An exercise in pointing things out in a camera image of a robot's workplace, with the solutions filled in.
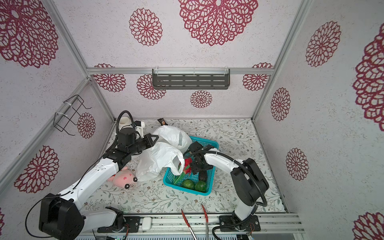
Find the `pink plush pig toy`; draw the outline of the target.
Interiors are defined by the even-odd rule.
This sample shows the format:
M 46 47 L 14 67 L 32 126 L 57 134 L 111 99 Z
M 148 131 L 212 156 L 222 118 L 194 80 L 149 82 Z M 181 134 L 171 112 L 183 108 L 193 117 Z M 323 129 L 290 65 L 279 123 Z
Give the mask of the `pink plush pig toy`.
M 108 178 L 108 182 L 112 182 L 115 186 L 128 190 L 133 184 L 138 182 L 138 179 L 128 167 L 123 167 L 121 171 Z

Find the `white ceramic mug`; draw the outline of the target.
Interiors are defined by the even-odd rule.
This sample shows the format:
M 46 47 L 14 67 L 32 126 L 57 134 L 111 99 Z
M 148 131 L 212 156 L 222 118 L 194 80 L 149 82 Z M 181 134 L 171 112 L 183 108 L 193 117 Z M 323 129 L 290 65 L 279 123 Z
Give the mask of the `white ceramic mug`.
M 133 124 L 130 117 L 121 117 L 118 124 L 119 131 L 124 128 L 133 128 Z

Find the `white small box on rail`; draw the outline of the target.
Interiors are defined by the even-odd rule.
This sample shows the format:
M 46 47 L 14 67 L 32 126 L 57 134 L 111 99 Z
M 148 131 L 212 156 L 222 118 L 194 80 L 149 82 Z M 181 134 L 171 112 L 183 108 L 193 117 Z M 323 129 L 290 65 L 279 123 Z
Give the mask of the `white small box on rail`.
M 144 217 L 142 221 L 142 231 L 149 231 L 152 228 L 152 218 Z

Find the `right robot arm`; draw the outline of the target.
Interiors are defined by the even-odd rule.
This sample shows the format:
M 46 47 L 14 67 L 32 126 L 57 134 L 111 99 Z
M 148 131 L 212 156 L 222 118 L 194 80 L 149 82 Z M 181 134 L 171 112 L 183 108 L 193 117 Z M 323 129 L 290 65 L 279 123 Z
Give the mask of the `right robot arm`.
M 191 166 L 193 174 L 216 167 L 231 176 L 240 199 L 234 210 L 235 220 L 243 221 L 254 214 L 258 206 L 268 205 L 265 193 L 270 186 L 255 160 L 234 159 L 212 145 L 204 147 L 197 142 L 190 145 L 184 153 L 184 158 L 193 159 Z

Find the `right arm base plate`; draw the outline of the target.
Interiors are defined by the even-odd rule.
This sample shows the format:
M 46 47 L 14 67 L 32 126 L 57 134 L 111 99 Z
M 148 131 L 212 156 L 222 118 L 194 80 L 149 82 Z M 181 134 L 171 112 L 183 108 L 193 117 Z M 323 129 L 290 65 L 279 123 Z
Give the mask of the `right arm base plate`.
M 220 230 L 222 232 L 259 232 L 261 224 L 256 215 L 250 215 L 245 220 L 236 216 L 219 216 Z

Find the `red handled tongs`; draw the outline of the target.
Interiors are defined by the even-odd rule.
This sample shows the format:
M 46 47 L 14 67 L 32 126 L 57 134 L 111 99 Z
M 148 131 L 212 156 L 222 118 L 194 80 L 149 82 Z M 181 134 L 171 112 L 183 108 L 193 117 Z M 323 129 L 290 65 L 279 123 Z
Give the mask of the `red handled tongs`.
M 205 230 L 205 232 L 206 232 L 206 240 L 209 240 L 209 217 L 208 217 L 208 213 L 207 213 L 206 208 L 204 207 L 204 205 L 201 204 L 201 206 L 203 208 L 204 216 L 205 216 L 205 220 L 206 220 L 206 224 L 205 224 L 205 226 L 206 226 L 206 230 Z
M 187 217 L 186 217 L 184 211 L 181 210 L 181 213 L 182 213 L 182 217 L 183 217 L 183 219 L 184 219 L 184 221 L 185 221 L 185 224 L 187 225 L 188 229 L 189 229 L 190 232 L 191 232 L 191 235 L 192 235 L 193 240 L 197 240 L 198 238 L 196 237 L 196 234 L 194 233 L 194 231 L 193 231 L 193 229 L 192 229 L 190 223 L 188 222 Z

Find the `teal plastic basket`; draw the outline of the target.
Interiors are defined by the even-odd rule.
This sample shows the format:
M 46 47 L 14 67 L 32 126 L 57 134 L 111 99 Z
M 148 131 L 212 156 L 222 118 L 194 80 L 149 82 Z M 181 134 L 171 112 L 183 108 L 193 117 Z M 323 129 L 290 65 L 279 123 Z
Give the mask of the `teal plastic basket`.
M 217 143 L 215 141 L 202 139 L 202 138 L 198 138 L 198 137 L 190 137 L 190 138 L 193 142 L 198 142 L 203 147 L 205 147 L 207 145 L 211 145 L 214 148 L 216 148 L 217 150 L 220 149 L 219 143 Z M 192 189 L 184 188 L 182 186 L 182 183 L 184 180 L 191 180 L 196 185 L 199 182 L 199 174 L 196 174 L 196 175 L 190 174 L 188 176 L 184 176 L 180 182 L 178 182 L 176 185 L 174 185 L 173 184 L 174 179 L 176 179 L 179 176 L 174 176 L 171 169 L 168 168 L 166 170 L 164 177 L 163 177 L 163 183 L 165 186 L 170 187 L 170 188 L 175 189 L 175 190 L 190 193 L 193 195 L 208 196 L 211 193 L 212 188 L 213 188 L 214 175 L 215 175 L 215 167 L 213 167 L 210 170 L 207 170 L 207 180 L 205 181 L 206 189 L 203 192 L 196 191 L 195 189 L 192 190 Z

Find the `red handled tongs right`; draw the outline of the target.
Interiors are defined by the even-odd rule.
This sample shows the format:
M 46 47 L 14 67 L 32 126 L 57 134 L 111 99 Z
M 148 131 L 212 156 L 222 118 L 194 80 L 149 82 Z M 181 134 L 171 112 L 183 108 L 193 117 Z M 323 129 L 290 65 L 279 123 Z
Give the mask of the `red handled tongs right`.
M 204 205 L 201 204 L 201 206 L 203 208 L 204 216 L 205 216 L 205 220 L 206 220 L 206 224 L 205 224 L 205 226 L 206 226 L 206 230 L 205 230 L 205 232 L 206 232 L 206 240 L 209 240 L 209 217 L 208 217 L 208 213 L 207 213 L 206 208 L 204 207 Z

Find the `white plastic bag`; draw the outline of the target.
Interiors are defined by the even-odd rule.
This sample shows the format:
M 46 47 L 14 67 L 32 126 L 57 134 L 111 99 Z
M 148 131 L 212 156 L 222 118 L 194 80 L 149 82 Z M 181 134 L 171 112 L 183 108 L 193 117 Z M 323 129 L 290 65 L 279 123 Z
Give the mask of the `white plastic bag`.
M 161 126 L 153 134 L 159 139 L 139 157 L 136 169 L 139 182 L 155 179 L 163 168 L 170 168 L 175 176 L 181 175 L 185 167 L 183 154 L 192 144 L 190 136 L 177 127 Z

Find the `grey wall shelf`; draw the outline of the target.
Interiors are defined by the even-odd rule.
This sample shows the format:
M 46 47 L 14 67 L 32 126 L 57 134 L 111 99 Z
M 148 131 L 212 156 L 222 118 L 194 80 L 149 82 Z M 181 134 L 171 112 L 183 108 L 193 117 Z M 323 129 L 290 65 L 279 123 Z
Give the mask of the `grey wall shelf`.
M 227 90 L 230 86 L 229 69 L 208 70 L 152 70 L 152 85 L 156 90 Z

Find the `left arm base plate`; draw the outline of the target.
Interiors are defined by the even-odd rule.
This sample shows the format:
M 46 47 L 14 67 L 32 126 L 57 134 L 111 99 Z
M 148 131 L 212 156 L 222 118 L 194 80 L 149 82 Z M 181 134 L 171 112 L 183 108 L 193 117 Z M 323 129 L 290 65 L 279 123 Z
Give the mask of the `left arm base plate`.
M 140 219 L 140 217 L 124 217 L 124 220 L 116 220 L 112 226 L 98 228 L 97 233 L 137 233 Z

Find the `black snack packet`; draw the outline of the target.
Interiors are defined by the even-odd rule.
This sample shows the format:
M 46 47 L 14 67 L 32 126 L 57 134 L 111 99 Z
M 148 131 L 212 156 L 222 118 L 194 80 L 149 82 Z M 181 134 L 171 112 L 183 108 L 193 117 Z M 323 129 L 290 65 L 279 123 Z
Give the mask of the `black snack packet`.
M 158 122 L 161 124 L 161 126 L 167 126 L 168 125 L 167 122 L 163 118 L 158 119 Z

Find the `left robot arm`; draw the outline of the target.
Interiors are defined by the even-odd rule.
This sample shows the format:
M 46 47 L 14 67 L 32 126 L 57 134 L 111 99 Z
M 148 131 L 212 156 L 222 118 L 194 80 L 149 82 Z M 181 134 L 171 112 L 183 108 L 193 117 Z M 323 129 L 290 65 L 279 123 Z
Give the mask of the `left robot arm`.
M 59 194 L 48 194 L 41 201 L 39 230 L 58 240 L 74 240 L 84 232 L 102 227 L 120 230 L 124 226 L 122 211 L 107 207 L 81 214 L 85 201 L 112 176 L 116 176 L 133 155 L 155 145 L 158 135 L 143 137 L 133 128 L 123 128 L 99 162 L 74 184 Z

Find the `red handled tongs left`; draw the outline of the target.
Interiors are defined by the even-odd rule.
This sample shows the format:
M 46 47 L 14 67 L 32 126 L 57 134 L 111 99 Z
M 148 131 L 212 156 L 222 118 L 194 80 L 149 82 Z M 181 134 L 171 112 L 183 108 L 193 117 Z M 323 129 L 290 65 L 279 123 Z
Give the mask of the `red handled tongs left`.
M 181 213 L 182 213 L 182 217 L 183 217 L 183 219 L 184 219 L 184 221 L 185 221 L 185 224 L 187 225 L 188 229 L 189 229 L 190 232 L 191 232 L 191 235 L 192 235 L 193 240 L 197 240 L 198 238 L 196 237 L 196 234 L 194 233 L 194 231 L 193 231 L 193 229 L 192 229 L 190 223 L 188 222 L 187 217 L 186 217 L 184 211 L 181 210 Z

